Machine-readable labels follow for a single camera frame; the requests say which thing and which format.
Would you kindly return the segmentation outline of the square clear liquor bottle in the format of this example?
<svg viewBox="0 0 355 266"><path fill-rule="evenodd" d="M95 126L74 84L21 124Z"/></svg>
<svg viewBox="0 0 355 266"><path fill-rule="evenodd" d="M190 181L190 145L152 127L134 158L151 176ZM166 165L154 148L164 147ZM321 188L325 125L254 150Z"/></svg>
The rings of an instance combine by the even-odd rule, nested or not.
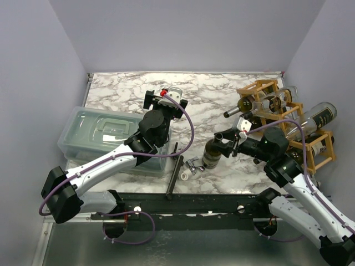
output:
<svg viewBox="0 0 355 266"><path fill-rule="evenodd" d="M293 102L298 97L298 90L296 86L287 86L278 89L276 92L264 95L260 100L253 102L252 110L247 112L253 116L264 114L274 114L284 108L287 104Z"/></svg>

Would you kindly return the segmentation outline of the green bottle white label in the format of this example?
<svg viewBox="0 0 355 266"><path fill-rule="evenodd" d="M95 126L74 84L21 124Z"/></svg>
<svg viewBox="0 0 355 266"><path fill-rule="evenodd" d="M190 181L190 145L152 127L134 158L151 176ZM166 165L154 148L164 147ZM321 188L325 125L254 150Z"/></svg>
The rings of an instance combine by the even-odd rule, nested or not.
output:
<svg viewBox="0 0 355 266"><path fill-rule="evenodd" d="M318 139L319 137L321 137L321 135L317 135L317 134L312 135L312 136L308 137L305 140L305 142L307 144L310 144L311 142ZM315 156L319 155L320 153L325 152L326 149L327 149L326 139L323 139L311 147L312 156L315 157ZM300 165L303 165L303 150L302 149L298 149L296 147L290 147L286 151L286 154L288 154L291 158L293 158Z"/></svg>

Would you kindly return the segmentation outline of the tall clear glass bottle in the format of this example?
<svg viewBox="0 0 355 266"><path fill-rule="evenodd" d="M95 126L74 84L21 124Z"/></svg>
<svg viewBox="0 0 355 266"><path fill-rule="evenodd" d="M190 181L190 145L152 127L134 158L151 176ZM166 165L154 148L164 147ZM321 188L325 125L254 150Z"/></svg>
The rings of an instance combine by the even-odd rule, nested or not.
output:
<svg viewBox="0 0 355 266"><path fill-rule="evenodd" d="M333 104L329 102L319 103L295 119L302 130L299 130L294 123L287 123L286 138L288 140L301 141L301 131L304 137L311 135L332 122L336 116L337 109Z"/></svg>

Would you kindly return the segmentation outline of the green bottle rack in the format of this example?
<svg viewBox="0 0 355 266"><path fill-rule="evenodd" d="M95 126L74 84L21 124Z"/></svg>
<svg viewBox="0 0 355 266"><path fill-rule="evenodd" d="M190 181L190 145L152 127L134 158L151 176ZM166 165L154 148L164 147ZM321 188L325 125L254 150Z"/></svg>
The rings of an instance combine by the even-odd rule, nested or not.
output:
<svg viewBox="0 0 355 266"><path fill-rule="evenodd" d="M258 129L263 125L266 125L266 121L262 120L261 117L252 117L251 119L249 119L249 121L251 123L250 131Z"/></svg>

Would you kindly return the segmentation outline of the green bottle silver neck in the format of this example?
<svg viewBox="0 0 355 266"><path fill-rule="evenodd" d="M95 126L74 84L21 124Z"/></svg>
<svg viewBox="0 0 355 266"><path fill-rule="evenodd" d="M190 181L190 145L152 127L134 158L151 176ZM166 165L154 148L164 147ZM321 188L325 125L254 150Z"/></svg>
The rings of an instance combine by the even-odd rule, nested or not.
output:
<svg viewBox="0 0 355 266"><path fill-rule="evenodd" d="M247 113L251 111L254 101L255 98L252 95L241 97L235 107L223 113L224 118L228 118L238 112Z"/></svg>

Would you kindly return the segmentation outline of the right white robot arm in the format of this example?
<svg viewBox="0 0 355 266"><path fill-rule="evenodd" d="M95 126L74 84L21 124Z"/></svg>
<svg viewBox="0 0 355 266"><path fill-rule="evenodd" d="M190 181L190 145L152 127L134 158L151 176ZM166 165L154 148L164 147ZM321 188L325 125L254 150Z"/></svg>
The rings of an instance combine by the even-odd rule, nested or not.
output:
<svg viewBox="0 0 355 266"><path fill-rule="evenodd" d="M277 191L266 189L255 203L259 216L272 214L286 221L319 249L329 265L354 262L354 221L338 210L311 182L303 168L286 154L289 141L280 128L269 127L260 141L236 128L216 133L215 137L225 157L242 153L264 161L267 177L304 208L300 210Z"/></svg>

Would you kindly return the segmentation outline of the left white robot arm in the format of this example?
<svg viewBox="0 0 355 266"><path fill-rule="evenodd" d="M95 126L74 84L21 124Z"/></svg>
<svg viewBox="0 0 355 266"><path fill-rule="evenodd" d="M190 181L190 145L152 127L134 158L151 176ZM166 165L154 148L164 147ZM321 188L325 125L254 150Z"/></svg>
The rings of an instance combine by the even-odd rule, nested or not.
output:
<svg viewBox="0 0 355 266"><path fill-rule="evenodd" d="M182 90L170 87L160 95L145 93L147 113L139 122L137 132L113 151L83 166L63 171L53 168L41 191L41 216L52 216L57 224L74 218L79 213L105 213L119 218L123 205L116 191L92 192L90 189L121 170L134 168L152 157L159 157L158 149L169 140L170 121L186 114L187 100Z"/></svg>

